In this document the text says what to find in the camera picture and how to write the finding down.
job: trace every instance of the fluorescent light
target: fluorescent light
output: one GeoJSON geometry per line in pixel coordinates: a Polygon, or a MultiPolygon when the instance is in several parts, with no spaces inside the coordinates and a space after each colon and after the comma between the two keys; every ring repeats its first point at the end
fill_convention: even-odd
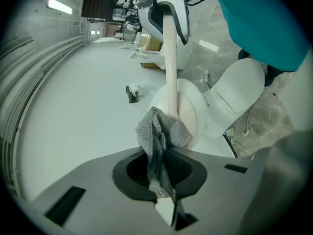
{"type": "Polygon", "coordinates": [[[56,0],[48,0],[48,7],[72,15],[73,9],[56,0]]]}
{"type": "Polygon", "coordinates": [[[219,51],[219,47],[218,46],[213,45],[213,44],[208,43],[208,42],[203,41],[203,40],[200,40],[199,45],[201,45],[201,46],[203,46],[203,47],[205,47],[207,49],[210,49],[210,50],[212,50],[214,52],[218,52],[219,51]]]}

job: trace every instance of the dark curtain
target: dark curtain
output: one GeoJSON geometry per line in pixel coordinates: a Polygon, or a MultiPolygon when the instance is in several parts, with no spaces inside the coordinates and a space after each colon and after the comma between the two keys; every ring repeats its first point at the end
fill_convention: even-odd
{"type": "Polygon", "coordinates": [[[84,0],[82,17],[112,20],[115,0],[84,0]]]}

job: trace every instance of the robotic arm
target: robotic arm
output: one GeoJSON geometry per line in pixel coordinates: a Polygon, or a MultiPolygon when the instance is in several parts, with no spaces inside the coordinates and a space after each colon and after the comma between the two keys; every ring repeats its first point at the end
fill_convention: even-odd
{"type": "Polygon", "coordinates": [[[139,20],[153,37],[163,42],[163,14],[174,17],[177,33],[185,45],[189,40],[190,25],[187,2],[191,0],[134,0],[139,20]]]}

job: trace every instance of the cardboard box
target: cardboard box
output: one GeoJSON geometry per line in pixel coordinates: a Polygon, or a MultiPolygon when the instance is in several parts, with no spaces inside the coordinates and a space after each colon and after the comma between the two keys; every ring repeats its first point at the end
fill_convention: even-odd
{"type": "MultiPolygon", "coordinates": [[[[147,45],[147,50],[160,51],[163,43],[148,33],[142,33],[139,39],[139,47],[144,47],[145,45],[147,45]]],[[[160,69],[155,63],[141,63],[141,66],[143,68],[160,69]]]]}

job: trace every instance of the teal shirt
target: teal shirt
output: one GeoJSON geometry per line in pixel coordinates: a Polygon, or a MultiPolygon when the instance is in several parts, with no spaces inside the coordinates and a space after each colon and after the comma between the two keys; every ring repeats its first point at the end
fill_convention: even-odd
{"type": "Polygon", "coordinates": [[[310,42],[281,0],[218,0],[234,43],[257,60],[296,71],[310,42]]]}

